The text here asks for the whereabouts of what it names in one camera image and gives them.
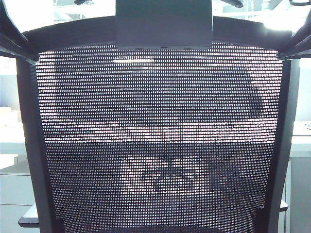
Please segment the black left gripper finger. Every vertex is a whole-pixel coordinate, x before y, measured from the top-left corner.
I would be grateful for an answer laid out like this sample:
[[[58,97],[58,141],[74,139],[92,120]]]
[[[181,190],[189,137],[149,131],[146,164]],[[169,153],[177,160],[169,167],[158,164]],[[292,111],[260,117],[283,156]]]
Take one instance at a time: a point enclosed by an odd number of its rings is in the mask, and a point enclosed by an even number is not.
[[[7,36],[8,38],[12,39],[15,43],[19,45],[21,44],[22,39],[26,39],[26,37],[12,23],[6,12],[1,13],[1,33]],[[39,54],[37,52],[36,52],[36,61],[39,61]]]
[[[31,48],[26,39],[22,39],[19,45],[7,36],[0,34],[0,51],[4,53],[3,56],[22,58],[28,63],[36,64],[36,51]]]

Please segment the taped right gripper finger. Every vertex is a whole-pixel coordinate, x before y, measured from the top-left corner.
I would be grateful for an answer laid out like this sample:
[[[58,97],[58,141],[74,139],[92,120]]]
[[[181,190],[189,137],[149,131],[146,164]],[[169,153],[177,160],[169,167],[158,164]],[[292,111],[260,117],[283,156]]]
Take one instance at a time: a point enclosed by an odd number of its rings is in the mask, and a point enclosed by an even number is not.
[[[302,59],[311,57],[311,39],[306,38],[294,47],[279,52],[277,55],[278,59],[281,60],[293,60],[293,59]]]
[[[290,46],[295,46],[311,34],[311,16],[307,16],[304,25],[293,35]]]

